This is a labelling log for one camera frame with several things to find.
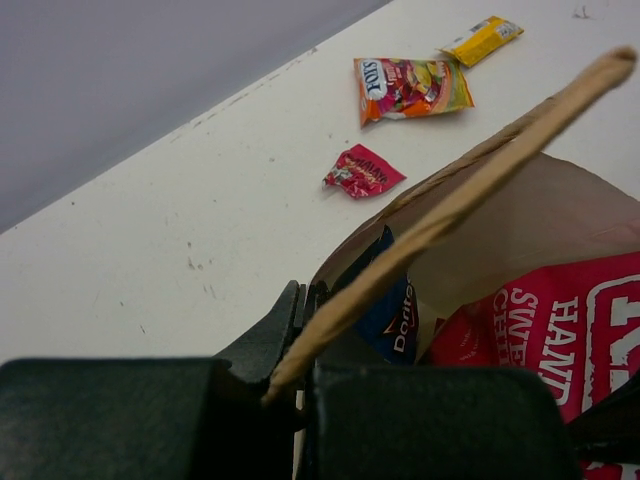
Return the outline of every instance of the brand logo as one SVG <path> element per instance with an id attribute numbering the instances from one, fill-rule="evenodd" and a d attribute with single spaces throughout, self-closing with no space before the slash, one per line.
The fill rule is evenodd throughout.
<path id="1" fill-rule="evenodd" d="M 405 290 L 402 309 L 393 317 L 389 326 L 382 332 L 383 335 L 395 335 L 393 349 L 396 352 L 404 353 L 407 344 L 407 336 L 415 331 L 418 326 L 416 319 L 416 296 L 413 286 L 408 283 Z"/>
<path id="2" fill-rule="evenodd" d="M 624 385 L 640 366 L 640 275 L 593 288 L 587 296 L 582 411 Z"/>
<path id="3" fill-rule="evenodd" d="M 387 82 L 382 63 L 378 60 L 362 60 L 360 75 L 364 82 L 365 95 L 370 100 L 382 100 L 387 94 Z"/>
<path id="4" fill-rule="evenodd" d="M 380 167 L 378 167 L 371 160 L 365 160 L 363 158 L 355 158 L 353 159 L 353 163 L 358 169 L 367 176 L 367 179 L 371 182 L 378 182 L 384 185 L 387 183 L 389 178 L 382 171 Z"/>

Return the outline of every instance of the gray wall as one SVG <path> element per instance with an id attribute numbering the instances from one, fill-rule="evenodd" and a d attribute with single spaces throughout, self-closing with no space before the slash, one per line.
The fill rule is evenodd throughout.
<path id="1" fill-rule="evenodd" d="M 388 0 L 0 0 L 0 232 Z"/>

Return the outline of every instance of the blue chip bag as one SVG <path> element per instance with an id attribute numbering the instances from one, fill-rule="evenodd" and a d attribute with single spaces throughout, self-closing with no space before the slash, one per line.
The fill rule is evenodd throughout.
<path id="1" fill-rule="evenodd" d="M 393 233 L 385 225 L 380 238 L 373 242 L 336 280 L 332 295 L 345 288 L 378 255 L 393 245 Z M 418 335 L 416 293 L 405 274 L 355 324 L 358 334 L 388 362 L 413 365 Z"/>

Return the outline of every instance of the red wrapper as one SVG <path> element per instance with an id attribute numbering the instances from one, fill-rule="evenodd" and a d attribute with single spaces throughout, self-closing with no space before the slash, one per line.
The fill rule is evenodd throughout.
<path id="1" fill-rule="evenodd" d="M 565 422 L 640 368 L 640 252 L 545 267 L 460 308 L 439 329 L 436 365 L 523 366 Z M 588 480 L 640 478 L 638 465 L 585 465 Z"/>
<path id="2" fill-rule="evenodd" d="M 360 198 L 384 193 L 405 178 L 382 157 L 358 144 L 342 152 L 323 182 L 339 185 L 353 198 Z"/>

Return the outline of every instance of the debris on table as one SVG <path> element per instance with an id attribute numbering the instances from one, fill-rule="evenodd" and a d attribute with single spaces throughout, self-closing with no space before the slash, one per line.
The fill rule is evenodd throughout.
<path id="1" fill-rule="evenodd" d="M 353 198 L 386 192 L 405 177 L 368 148 L 358 144 L 342 152 L 324 185 L 339 185 Z"/>
<path id="2" fill-rule="evenodd" d="M 473 107 L 458 62 L 356 58 L 360 125 L 380 118 L 405 118 Z"/>
<path id="3" fill-rule="evenodd" d="M 524 30 L 515 23 L 499 17 L 489 17 L 440 51 L 456 58 L 466 67 L 472 67 L 522 32 Z"/>

